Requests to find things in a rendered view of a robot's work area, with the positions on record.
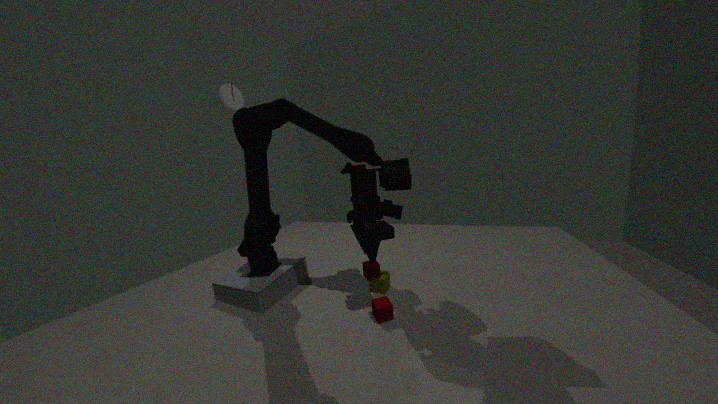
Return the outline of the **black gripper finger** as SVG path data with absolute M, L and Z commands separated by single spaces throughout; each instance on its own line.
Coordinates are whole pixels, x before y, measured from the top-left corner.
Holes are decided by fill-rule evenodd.
M 358 242 L 359 242 L 359 244 L 360 244 L 360 246 L 361 246 L 361 248 L 362 248 L 364 254 L 366 254 L 366 252 L 365 252 L 365 250 L 364 250 L 364 248 L 363 248 L 363 245 L 362 245 L 362 243 L 361 243 L 361 241 L 360 241 L 360 239 L 359 239 L 359 237 L 358 237 L 358 235 L 360 235 L 359 228 L 360 228 L 361 226 L 355 227 L 355 226 L 352 224 L 352 225 L 350 225 L 350 227 L 351 227 L 351 229 L 353 230 L 353 232 L 354 232 L 354 234 L 355 234 L 355 236 L 356 236 L 356 238 L 357 238 L 357 240 L 358 240 Z
M 361 239 L 361 236 L 360 236 L 360 235 L 358 235 L 358 237 L 359 237 L 359 239 L 360 239 L 360 241 L 361 241 L 361 243 L 362 243 L 362 245 L 363 245 L 363 248 L 364 248 L 364 250 L 365 250 L 365 252 L 366 252 L 366 254 L 367 254 L 367 256 L 368 256 L 370 262 L 371 262 L 371 263 L 375 262 L 375 261 L 376 261 L 376 257 L 377 257 L 377 253 L 378 253 L 378 248 L 379 248 L 380 242 L 381 242 L 382 240 L 381 240 L 381 241 L 375 241 L 375 242 L 366 243 L 366 242 L 364 242 L 364 241 Z

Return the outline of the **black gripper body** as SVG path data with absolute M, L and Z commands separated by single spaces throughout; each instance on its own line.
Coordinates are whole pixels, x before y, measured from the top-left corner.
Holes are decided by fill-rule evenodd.
M 361 239 L 366 242 L 375 242 L 395 237 L 394 228 L 377 219 L 377 202 L 381 201 L 377 192 L 367 194 L 352 194 L 353 210 L 347 213 L 347 221 L 359 228 Z

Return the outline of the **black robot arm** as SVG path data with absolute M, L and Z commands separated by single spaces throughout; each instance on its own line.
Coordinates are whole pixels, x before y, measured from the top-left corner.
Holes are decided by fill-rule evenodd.
M 366 169 L 365 164 L 346 163 L 341 173 L 350 173 L 352 194 L 377 192 L 376 171 L 379 171 L 380 187 L 385 191 L 411 189 L 409 159 L 383 161 L 374 151 L 373 141 L 362 133 L 333 126 L 286 99 L 237 110 L 233 126 L 244 150 L 249 205 L 245 238 L 237 251 L 241 257 L 248 258 L 251 268 L 248 277 L 269 276 L 282 264 L 271 246 L 281 226 L 280 215 L 275 215 L 270 205 L 267 149 L 272 130 L 289 121 L 329 141 L 352 161 L 381 166 Z

